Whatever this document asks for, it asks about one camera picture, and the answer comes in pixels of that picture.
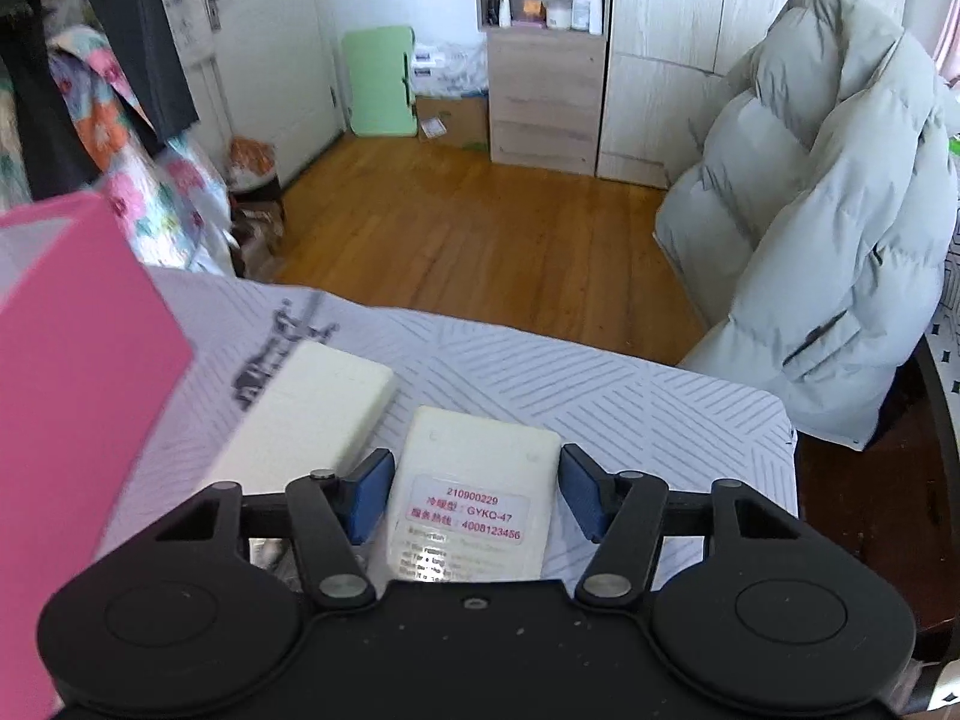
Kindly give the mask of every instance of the label sticker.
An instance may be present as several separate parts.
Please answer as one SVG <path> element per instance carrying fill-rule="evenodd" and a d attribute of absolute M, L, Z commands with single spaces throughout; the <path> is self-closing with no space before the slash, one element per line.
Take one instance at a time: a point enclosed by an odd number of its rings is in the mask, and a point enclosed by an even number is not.
<path fill-rule="evenodd" d="M 439 119 L 426 119 L 425 122 L 421 122 L 421 127 L 428 138 L 439 138 L 440 135 L 446 134 L 446 127 Z"/>
<path fill-rule="evenodd" d="M 522 495 L 491 493 L 421 475 L 414 480 L 405 515 L 411 522 L 442 531 L 520 544 L 529 512 L 530 499 Z"/>

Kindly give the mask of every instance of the wooden floor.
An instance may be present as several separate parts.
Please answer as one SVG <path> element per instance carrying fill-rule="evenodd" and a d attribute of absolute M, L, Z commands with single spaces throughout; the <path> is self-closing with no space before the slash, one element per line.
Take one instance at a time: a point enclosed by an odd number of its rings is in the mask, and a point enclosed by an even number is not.
<path fill-rule="evenodd" d="M 285 196 L 278 280 L 675 364 L 702 328 L 653 240 L 662 192 L 344 138 Z"/>
<path fill-rule="evenodd" d="M 278 280 L 672 365 L 702 328 L 652 238 L 661 199 L 412 139 L 344 138 L 285 196 Z M 901 413 L 863 453 L 804 437 L 800 504 L 929 628 L 956 612 L 960 573 L 923 393 Z"/>

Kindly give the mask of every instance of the metal screw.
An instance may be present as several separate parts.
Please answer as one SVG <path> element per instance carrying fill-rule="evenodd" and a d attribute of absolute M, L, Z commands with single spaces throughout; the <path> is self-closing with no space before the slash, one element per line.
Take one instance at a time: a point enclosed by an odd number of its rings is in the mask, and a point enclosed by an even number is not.
<path fill-rule="evenodd" d="M 619 574 L 594 574 L 584 580 L 584 590 L 594 598 L 622 598 L 634 586 Z"/>
<path fill-rule="evenodd" d="M 356 598 L 367 590 L 367 580 L 356 574 L 334 574 L 320 582 L 320 592 L 328 598 Z"/>

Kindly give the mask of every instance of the white wardrobe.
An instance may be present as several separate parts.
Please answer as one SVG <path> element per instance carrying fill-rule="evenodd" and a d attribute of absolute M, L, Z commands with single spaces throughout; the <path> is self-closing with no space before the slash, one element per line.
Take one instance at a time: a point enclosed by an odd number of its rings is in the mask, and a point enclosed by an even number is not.
<path fill-rule="evenodd" d="M 666 187 L 675 137 L 787 0 L 613 0 L 597 175 Z M 869 0 L 898 22 L 905 0 Z"/>

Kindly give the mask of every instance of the pink curtain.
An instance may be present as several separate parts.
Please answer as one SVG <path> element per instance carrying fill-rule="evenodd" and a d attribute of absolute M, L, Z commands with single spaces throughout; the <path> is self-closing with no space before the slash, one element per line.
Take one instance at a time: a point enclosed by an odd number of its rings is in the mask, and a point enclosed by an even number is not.
<path fill-rule="evenodd" d="M 940 75 L 944 76 L 950 85 L 960 79 L 960 0 L 950 3 L 947 23 L 940 34 L 933 60 L 937 63 Z"/>

